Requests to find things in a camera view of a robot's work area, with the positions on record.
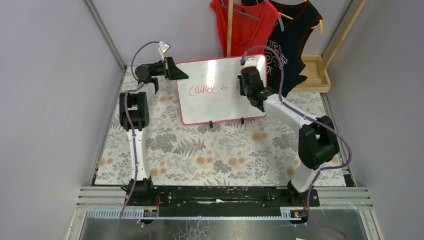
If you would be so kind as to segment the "pink framed whiteboard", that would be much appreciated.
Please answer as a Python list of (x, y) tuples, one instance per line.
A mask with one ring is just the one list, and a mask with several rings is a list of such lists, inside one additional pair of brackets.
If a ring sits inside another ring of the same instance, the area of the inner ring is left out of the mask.
[[(264, 54), (247, 55), (258, 58), (263, 85), (267, 86)], [(208, 124), (262, 118), (266, 114), (253, 107), (246, 96), (240, 95), (238, 75), (243, 67), (242, 56), (221, 57), (178, 62), (176, 66), (189, 79), (176, 81), (182, 123), (185, 125)]]

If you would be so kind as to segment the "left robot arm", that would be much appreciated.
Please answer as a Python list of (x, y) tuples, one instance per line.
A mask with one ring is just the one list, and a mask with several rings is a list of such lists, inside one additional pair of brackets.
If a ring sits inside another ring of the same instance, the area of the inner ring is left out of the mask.
[(131, 157), (131, 177), (126, 187), (127, 199), (152, 197), (153, 183), (147, 161), (146, 129), (150, 124), (149, 98), (159, 91), (158, 77), (168, 81), (186, 80), (171, 56), (135, 69), (138, 86), (119, 95), (119, 123), (125, 130)]

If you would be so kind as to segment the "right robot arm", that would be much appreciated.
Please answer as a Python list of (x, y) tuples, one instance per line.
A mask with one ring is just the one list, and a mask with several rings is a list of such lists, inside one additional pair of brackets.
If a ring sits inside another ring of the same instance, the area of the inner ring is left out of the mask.
[(278, 118), (283, 124), (298, 133), (298, 156), (301, 161), (295, 176), (287, 185), (298, 193), (304, 193), (317, 180), (319, 171), (328, 169), (340, 147), (330, 117), (307, 114), (269, 87), (264, 87), (259, 70), (254, 66), (244, 67), (238, 76), (250, 104)]

